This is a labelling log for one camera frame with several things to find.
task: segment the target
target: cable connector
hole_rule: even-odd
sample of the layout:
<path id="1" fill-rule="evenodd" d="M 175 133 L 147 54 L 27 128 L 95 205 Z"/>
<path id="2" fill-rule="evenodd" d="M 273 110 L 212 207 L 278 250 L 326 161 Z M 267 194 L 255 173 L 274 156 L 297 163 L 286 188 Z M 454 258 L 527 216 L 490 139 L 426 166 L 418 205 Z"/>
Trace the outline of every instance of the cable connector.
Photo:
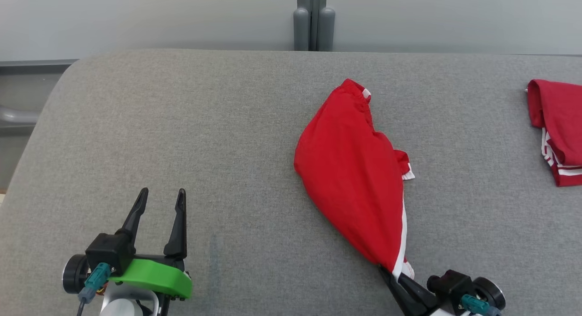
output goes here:
<path id="1" fill-rule="evenodd" d="M 79 301 L 82 303 L 85 302 L 86 304 L 91 303 L 97 291 L 105 285 L 110 276 L 110 266 L 105 262 L 100 262 L 85 281 L 85 287 L 77 295 Z"/>
<path id="2" fill-rule="evenodd" d="M 482 301 L 471 295 L 461 297 L 461 305 L 466 310 L 483 316 L 501 316 L 499 309 L 492 307 L 486 301 Z"/>

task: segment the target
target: red fabric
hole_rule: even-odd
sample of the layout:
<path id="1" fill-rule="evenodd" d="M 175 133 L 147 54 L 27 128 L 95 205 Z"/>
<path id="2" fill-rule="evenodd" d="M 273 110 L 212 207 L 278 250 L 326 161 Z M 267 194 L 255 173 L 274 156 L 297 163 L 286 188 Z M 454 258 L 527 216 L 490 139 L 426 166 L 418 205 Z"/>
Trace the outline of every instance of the red fabric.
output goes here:
<path id="1" fill-rule="evenodd" d="M 582 174 L 578 174 L 578 165 L 582 165 L 582 86 L 532 80 L 527 101 L 532 125 L 547 131 L 542 154 L 556 185 L 582 185 Z"/>
<path id="2" fill-rule="evenodd" d="M 527 101 L 532 125 L 550 133 L 559 162 L 582 165 L 582 86 L 532 80 Z"/>
<path id="3" fill-rule="evenodd" d="M 392 272 L 401 249 L 408 156 L 374 130 L 363 90 L 349 79 L 333 90 L 299 139 L 295 170 L 334 227 Z"/>

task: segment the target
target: white trim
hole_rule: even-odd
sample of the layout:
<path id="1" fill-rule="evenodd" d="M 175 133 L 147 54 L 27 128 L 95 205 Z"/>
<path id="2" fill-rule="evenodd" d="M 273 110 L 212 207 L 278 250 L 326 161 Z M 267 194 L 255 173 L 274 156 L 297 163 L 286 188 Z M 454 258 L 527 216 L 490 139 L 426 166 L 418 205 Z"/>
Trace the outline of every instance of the white trim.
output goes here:
<path id="1" fill-rule="evenodd" d="M 558 169 L 557 173 L 564 176 L 582 175 L 582 169 Z"/>
<path id="2" fill-rule="evenodd" d="M 402 273 L 402 266 L 404 264 L 404 253 L 406 251 L 406 209 L 404 206 L 404 192 L 402 192 L 402 233 L 401 233 L 401 247 L 398 252 L 398 256 L 396 258 L 396 262 L 394 264 L 394 268 L 392 269 L 392 275 L 396 281 L 400 277 Z"/>
<path id="3" fill-rule="evenodd" d="M 560 165 L 561 168 L 580 168 L 582 166 L 568 166 L 568 165 Z"/>
<path id="4" fill-rule="evenodd" d="M 404 265 L 402 266 L 402 274 L 406 275 L 407 277 L 410 277 L 410 279 L 414 279 L 414 270 L 412 269 L 410 262 L 404 263 Z"/>
<path id="5" fill-rule="evenodd" d="M 569 168 L 578 168 L 581 166 L 577 165 L 562 165 L 559 160 L 556 158 L 556 154 L 554 154 L 552 150 L 552 146 L 547 143 L 550 140 L 549 132 L 546 130 L 545 127 L 542 127 L 542 156 L 547 161 L 547 164 L 553 166 L 556 164 L 557 173 L 559 175 L 564 176 L 577 176 L 582 175 L 582 169 L 569 169 Z"/>
<path id="6" fill-rule="evenodd" d="M 410 163 L 408 163 L 408 172 L 402 175 L 402 179 L 407 181 L 415 178 L 416 176 L 414 176 L 414 174 L 412 173 L 412 167 L 410 166 Z"/>

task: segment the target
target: black cable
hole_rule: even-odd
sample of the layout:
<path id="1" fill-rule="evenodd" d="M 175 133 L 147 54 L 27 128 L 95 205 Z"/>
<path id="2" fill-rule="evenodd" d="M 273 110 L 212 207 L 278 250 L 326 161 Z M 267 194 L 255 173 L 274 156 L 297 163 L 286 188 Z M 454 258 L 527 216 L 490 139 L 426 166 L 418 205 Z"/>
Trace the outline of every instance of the black cable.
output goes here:
<path id="1" fill-rule="evenodd" d="M 77 310 L 77 316 L 81 316 L 81 314 L 83 314 L 84 307 L 85 307 L 85 298 L 81 299 L 81 303 L 79 304 L 79 309 Z"/>
<path id="2" fill-rule="evenodd" d="M 141 304 L 141 301 L 136 300 L 135 302 L 137 303 L 138 306 L 140 306 L 141 312 L 144 314 L 144 316 L 152 316 L 154 314 L 152 310 Z"/>

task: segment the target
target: gray couch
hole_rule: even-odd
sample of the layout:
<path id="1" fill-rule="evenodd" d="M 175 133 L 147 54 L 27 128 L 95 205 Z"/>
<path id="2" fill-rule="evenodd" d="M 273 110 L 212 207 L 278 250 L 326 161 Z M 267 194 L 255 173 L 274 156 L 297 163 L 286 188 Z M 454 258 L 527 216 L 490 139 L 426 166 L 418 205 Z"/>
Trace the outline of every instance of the gray couch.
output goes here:
<path id="1" fill-rule="evenodd" d="M 136 50 L 78 61 L 40 116 L 0 210 L 0 314 L 73 315 L 61 272 L 118 229 L 142 187 L 137 251 L 160 254 L 188 196 L 186 315 L 394 315 L 369 264 L 293 171 L 335 86 L 372 92 L 376 129 L 411 159 L 407 256 L 496 282 L 507 316 L 580 315 L 582 187 L 557 188 L 523 92 L 582 84 L 582 59 Z M 97 315 L 100 301 L 85 308 Z"/>

